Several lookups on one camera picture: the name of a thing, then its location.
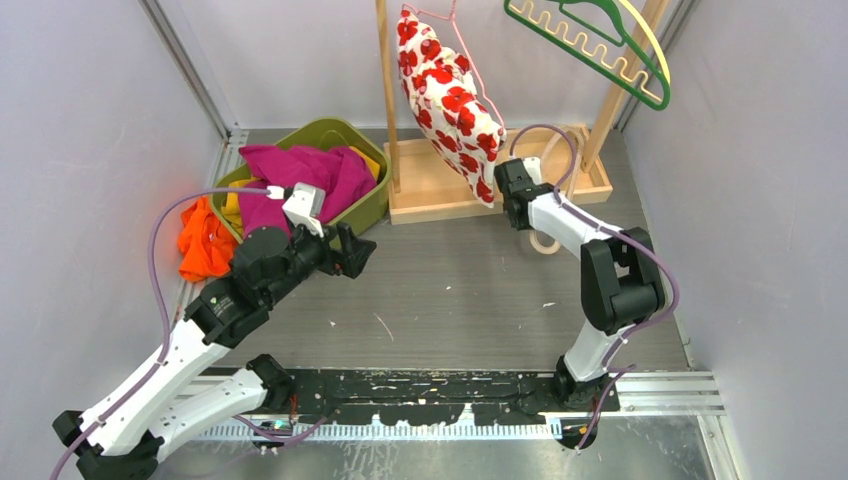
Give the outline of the yellow pleated skirt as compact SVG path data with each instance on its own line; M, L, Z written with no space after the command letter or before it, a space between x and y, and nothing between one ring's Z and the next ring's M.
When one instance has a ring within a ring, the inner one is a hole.
M372 168L372 172L377 178L379 186L382 174L380 163L375 158L366 155L362 149L352 148L356 149L367 162L376 164ZM240 176L231 175L229 179L224 181L224 185L229 188L243 188L241 185L248 180L248 177L249 172L245 165L241 169ZM260 227L278 227L285 232L290 231L282 210L283 201L281 199L271 199L267 196L250 193L224 193L218 198L222 220L230 225L238 238Z

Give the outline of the magenta dress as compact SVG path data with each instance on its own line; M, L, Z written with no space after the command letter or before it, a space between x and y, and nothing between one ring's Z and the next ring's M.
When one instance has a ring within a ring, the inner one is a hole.
M243 188L293 187L302 182L326 192L318 219L324 224L346 222L360 234L374 226L387 211L372 172L376 165L347 146L322 150L295 145L248 145L239 149L249 172Z

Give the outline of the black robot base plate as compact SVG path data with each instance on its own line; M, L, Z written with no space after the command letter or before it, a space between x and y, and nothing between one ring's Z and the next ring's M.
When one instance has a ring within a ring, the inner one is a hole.
M545 371L290 369L280 394L259 412L340 425L453 425L464 411L476 426L542 424L548 415L620 408L604 385L561 399Z

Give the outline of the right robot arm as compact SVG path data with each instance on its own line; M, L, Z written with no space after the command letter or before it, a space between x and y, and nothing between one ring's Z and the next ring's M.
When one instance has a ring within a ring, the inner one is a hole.
M511 159L494 169L510 225L544 233L580 262L585 321L557 361L551 394L567 410L590 402L608 379L609 364L627 336L666 304L652 240L641 228L623 229L590 215L536 173L537 158Z

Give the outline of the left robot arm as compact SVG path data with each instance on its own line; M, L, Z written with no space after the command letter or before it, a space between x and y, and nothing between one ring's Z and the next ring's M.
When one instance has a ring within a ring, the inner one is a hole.
M355 279L376 248L346 223L316 233L305 226L252 231L236 248L230 272L166 324L162 345L130 377L87 410L66 410L54 420L67 448L62 458L74 458L85 479L149 479L176 449L219 422L289 407L294 379L269 354L200 394L176 398L313 273Z

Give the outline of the wooden hanger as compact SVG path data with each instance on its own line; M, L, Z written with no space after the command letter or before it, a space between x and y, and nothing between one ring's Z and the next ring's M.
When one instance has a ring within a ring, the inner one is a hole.
M557 132L551 135L540 155L542 180L551 184L556 184L570 167L579 164L582 147L585 145L585 135L581 128L567 126L564 130L565 137ZM569 174L564 183L569 199L573 196L572 184L576 182L571 178ZM535 232L529 234L529 242L533 249L542 255L553 255L561 248L561 244L555 240L549 245L543 245Z

